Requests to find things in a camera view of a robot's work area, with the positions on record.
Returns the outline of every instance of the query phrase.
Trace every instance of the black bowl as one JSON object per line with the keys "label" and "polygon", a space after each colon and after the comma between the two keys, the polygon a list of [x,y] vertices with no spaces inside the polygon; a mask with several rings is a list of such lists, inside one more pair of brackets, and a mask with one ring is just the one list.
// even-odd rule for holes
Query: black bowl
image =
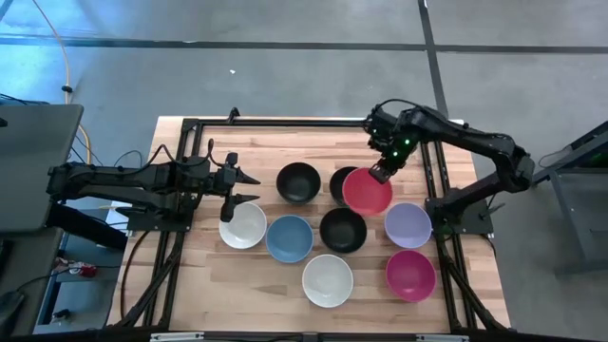
{"label": "black bowl", "polygon": [[276,190],[292,204],[311,201],[321,188],[321,176],[305,162],[294,162],[283,167],[276,176]]}
{"label": "black bowl", "polygon": [[325,214],[319,231],[323,243],[337,253],[358,250],[368,236],[363,218],[349,208],[335,208]]}
{"label": "black bowl", "polygon": [[342,184],[344,184],[344,180],[350,172],[356,169],[357,168],[354,166],[347,166],[342,167],[333,173],[332,178],[330,179],[330,192],[332,193],[333,200],[335,200],[338,205],[346,206],[344,194],[342,194]]}

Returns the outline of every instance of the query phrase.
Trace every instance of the magenta bowl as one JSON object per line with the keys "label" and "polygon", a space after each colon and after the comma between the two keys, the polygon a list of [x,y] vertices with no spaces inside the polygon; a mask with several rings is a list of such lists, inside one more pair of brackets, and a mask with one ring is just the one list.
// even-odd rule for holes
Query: magenta bowl
{"label": "magenta bowl", "polygon": [[389,259],[387,283],[398,297],[415,303],[432,295],[437,276],[426,256],[416,251],[400,251]]}

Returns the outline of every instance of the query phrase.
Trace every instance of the red bowl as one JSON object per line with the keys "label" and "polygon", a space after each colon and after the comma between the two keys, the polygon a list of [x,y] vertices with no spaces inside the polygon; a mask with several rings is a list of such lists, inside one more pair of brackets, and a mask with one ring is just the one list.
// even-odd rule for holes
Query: red bowl
{"label": "red bowl", "polygon": [[415,303],[432,295],[437,275],[426,256],[411,250],[400,251],[389,259],[387,283],[394,294]]}
{"label": "red bowl", "polygon": [[344,202],[353,212],[363,215],[378,215],[385,211],[392,200],[390,180],[380,184],[370,175],[368,167],[358,168],[346,177],[342,184]]}

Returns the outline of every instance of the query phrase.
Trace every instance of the bowl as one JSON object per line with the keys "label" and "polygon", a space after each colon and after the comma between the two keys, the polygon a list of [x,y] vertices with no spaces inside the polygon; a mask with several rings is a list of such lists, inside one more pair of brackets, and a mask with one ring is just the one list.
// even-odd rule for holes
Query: bowl
{"label": "bowl", "polygon": [[350,172],[342,185],[342,193],[344,201],[353,212],[363,216],[382,213],[392,200],[390,181],[380,184],[370,175],[368,167]]}
{"label": "bowl", "polygon": [[387,283],[398,297],[416,303],[432,295],[437,276],[426,256],[416,251],[400,251],[387,263]]}
{"label": "bowl", "polygon": [[235,207],[230,222],[219,222],[219,236],[230,247],[247,249],[254,247],[266,233],[266,215],[260,207],[245,202]]}
{"label": "bowl", "polygon": [[384,229],[397,246],[418,248],[430,238],[432,224],[427,212],[418,205],[398,203],[387,212]]}
{"label": "bowl", "polygon": [[298,262],[311,252],[313,244],[313,228],[304,218],[286,215],[268,227],[266,248],[278,261]]}
{"label": "bowl", "polygon": [[344,180],[350,174],[350,172],[354,170],[356,170],[356,167],[354,166],[342,167],[341,169],[335,171],[330,179],[330,193],[332,193],[332,198],[338,205],[346,205],[344,195],[342,194],[342,184],[344,184]]}
{"label": "bowl", "polygon": [[353,286],[349,265],[338,256],[313,258],[302,274],[304,294],[321,308],[335,308],[351,296]]}
{"label": "bowl", "polygon": [[283,167],[276,176],[278,194],[291,204],[308,203],[320,188],[319,173],[305,162],[293,162]]}
{"label": "bowl", "polygon": [[319,227],[321,240],[337,253],[358,250],[368,235],[363,218],[349,208],[335,208],[325,214]]}

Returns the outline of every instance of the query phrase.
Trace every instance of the purple bowl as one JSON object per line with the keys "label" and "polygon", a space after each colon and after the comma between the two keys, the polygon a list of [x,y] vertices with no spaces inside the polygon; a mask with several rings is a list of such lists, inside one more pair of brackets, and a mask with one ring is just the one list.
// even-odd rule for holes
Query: purple bowl
{"label": "purple bowl", "polygon": [[427,212],[418,205],[399,203],[387,212],[384,229],[397,246],[418,248],[430,238],[432,224]]}

